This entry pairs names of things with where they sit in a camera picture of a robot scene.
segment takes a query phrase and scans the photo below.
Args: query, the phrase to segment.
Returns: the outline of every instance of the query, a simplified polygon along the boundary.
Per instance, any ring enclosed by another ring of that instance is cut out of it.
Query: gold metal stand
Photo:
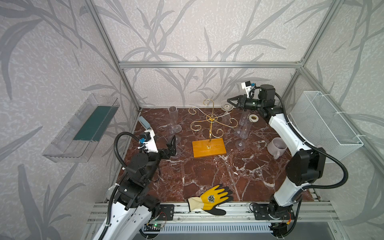
[[[223,124],[223,123],[219,122],[217,120],[218,118],[220,118],[222,116],[225,116],[225,115],[228,115],[228,114],[232,113],[232,111],[226,112],[225,114],[223,114],[221,116],[217,116],[216,114],[214,114],[215,103],[214,103],[213,100],[206,99],[206,100],[203,101],[203,104],[208,106],[210,102],[212,102],[212,113],[211,114],[205,114],[198,107],[190,107],[188,109],[188,112],[191,115],[195,115],[197,113],[197,111],[195,109],[198,109],[200,112],[202,112],[205,115],[205,120],[193,121],[191,123],[190,127],[191,127],[191,129],[193,131],[199,131],[201,129],[201,125],[196,125],[195,124],[196,122],[210,122],[210,126],[209,126],[209,139],[193,141],[192,142],[193,152],[194,152],[194,157],[195,158],[214,156],[214,155],[221,155],[221,154],[226,154],[227,153],[227,151],[225,149],[225,146],[224,146],[224,141],[221,138],[224,135],[224,131],[222,129],[218,129],[216,131],[216,134],[218,134],[218,132],[221,131],[221,135],[218,136],[218,137],[215,136],[212,133],[212,125],[213,125],[214,122],[217,122],[217,123],[219,123],[221,125],[224,125],[224,126],[230,127],[230,128],[237,127],[237,124],[238,124],[237,120],[234,119],[234,118],[230,118],[230,123],[232,124],[232,120],[236,121],[236,125],[235,126],[228,126],[226,124]]]

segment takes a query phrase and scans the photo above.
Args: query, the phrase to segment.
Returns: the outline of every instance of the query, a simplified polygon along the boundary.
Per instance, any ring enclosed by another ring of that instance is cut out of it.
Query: glove cuff
[[[203,209],[204,203],[201,197],[190,197],[187,200],[189,211],[193,211],[195,209]]]

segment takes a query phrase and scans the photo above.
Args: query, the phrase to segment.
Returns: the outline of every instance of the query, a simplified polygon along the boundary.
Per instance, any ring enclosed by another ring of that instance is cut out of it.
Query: glove logo
[[[209,195],[208,196],[208,201],[211,202],[211,203],[214,203],[215,202],[215,197],[213,195]]]

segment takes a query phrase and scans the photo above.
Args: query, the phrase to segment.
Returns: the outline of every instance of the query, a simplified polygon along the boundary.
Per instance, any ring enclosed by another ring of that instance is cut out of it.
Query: transparent basket
[[[119,106],[116,97],[91,94],[43,156],[53,162],[88,162]]]
[[[290,120],[314,146],[337,159],[363,146],[363,142],[320,91],[304,91],[290,113]]]

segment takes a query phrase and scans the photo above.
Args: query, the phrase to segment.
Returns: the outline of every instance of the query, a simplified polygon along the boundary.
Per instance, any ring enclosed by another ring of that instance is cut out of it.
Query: mug handle
[[[280,156],[280,152],[278,151],[274,156],[273,156],[273,159],[278,159],[279,158],[279,156]]]

